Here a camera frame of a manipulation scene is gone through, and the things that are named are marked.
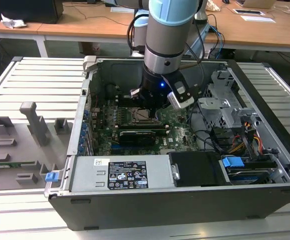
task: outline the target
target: blue tab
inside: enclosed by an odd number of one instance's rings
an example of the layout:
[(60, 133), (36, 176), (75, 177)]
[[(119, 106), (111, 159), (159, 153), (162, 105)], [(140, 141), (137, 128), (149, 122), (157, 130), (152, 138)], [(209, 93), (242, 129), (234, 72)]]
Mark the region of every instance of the blue tab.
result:
[(49, 172), (46, 174), (46, 182), (58, 182), (59, 172)]
[(245, 164), (239, 156), (228, 156), (223, 159), (225, 167), (244, 167)]

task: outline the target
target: aluminum extrusion table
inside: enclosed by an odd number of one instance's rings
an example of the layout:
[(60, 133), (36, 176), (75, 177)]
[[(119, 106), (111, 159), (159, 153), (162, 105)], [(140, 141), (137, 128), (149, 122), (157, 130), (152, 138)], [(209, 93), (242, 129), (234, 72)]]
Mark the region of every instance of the aluminum extrusion table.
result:
[[(0, 77), (0, 116), (9, 116), (13, 123), (25, 123), (19, 106), (23, 101), (35, 101), (37, 113), (46, 122), (56, 117), (73, 121), (84, 79), (82, 62), (75, 58), (34, 57), (12, 61)], [(288, 85), (261, 63), (239, 65), (290, 133)], [(242, 98), (249, 106), (246, 97)], [(74, 232), (49, 204), (43, 189), (0, 191), (0, 240), (44, 238), (290, 240), (290, 204), (266, 219)]]

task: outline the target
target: laptop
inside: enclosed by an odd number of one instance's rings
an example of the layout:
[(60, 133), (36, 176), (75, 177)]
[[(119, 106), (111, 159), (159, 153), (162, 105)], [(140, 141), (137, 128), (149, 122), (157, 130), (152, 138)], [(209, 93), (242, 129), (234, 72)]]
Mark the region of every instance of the laptop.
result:
[(244, 8), (270, 9), (277, 0), (236, 0)]

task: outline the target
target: desk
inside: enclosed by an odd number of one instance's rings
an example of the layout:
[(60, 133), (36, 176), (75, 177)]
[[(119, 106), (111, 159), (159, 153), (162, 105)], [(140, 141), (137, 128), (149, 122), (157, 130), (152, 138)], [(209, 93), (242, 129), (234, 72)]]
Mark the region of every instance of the desk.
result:
[[(81, 6), (65, 2), (63, 5), (64, 12), (57, 24), (26, 22), (27, 27), (9, 29), (0, 23), (0, 38), (35, 40), (41, 57), (48, 57), (46, 40), (127, 43), (126, 33), (133, 19), (132, 13), (111, 12), (105, 5)], [(85, 19), (84, 15), (93, 18)]]
[[(214, 2), (218, 6), (223, 5), (221, 0)], [(104, 5), (78, 6), (74, 3), (64, 5), (66, 5), (64, 13), (58, 24), (28, 23), (28, 27), (25, 28), (9, 29), (0, 23), (0, 38), (35, 40), (42, 57), (48, 57), (45, 40), (126, 43), (126, 25), (131, 22), (133, 14), (111, 12), (110, 8)], [(276, 5), (290, 6), (290, 2), (276, 2)], [(234, 0), (226, 7), (242, 8)], [(225, 48), (290, 52), (290, 15), (284, 12), (272, 12), (276, 23), (245, 21), (240, 15), (233, 14), (226, 8), (222, 8), (221, 12), (207, 11), (207, 14), (211, 13), (217, 17), (219, 31), (225, 35)], [(85, 19), (84, 15), (93, 18)], [(209, 21), (214, 25), (213, 17), (210, 17)], [(206, 49), (211, 49), (216, 41), (215, 34), (209, 34), (205, 41)]]
[[(290, 52), (290, 15), (279, 10), (267, 13), (272, 9), (245, 8), (240, 7), (234, 0), (225, 6), (229, 9), (256, 9), (273, 18), (276, 23), (245, 21), (242, 14), (234, 14), (227, 8), (220, 12), (207, 11), (207, 14), (214, 14), (217, 18), (218, 29), (226, 38), (226, 49), (245, 49), (259, 51)], [(217, 6), (224, 6), (221, 0), (214, 0)], [(288, 6), (290, 2), (278, 1), (275, 6)], [(215, 20), (209, 16), (209, 23), (215, 25)], [(210, 46), (217, 41), (215, 34), (209, 34), (206, 38), (206, 45)]]

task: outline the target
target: warning label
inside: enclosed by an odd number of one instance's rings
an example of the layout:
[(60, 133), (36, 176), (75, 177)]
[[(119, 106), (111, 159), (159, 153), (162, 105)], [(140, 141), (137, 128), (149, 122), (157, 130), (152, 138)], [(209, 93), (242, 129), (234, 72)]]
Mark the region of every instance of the warning label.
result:
[(148, 177), (145, 161), (119, 161), (108, 164), (108, 188), (147, 189)]

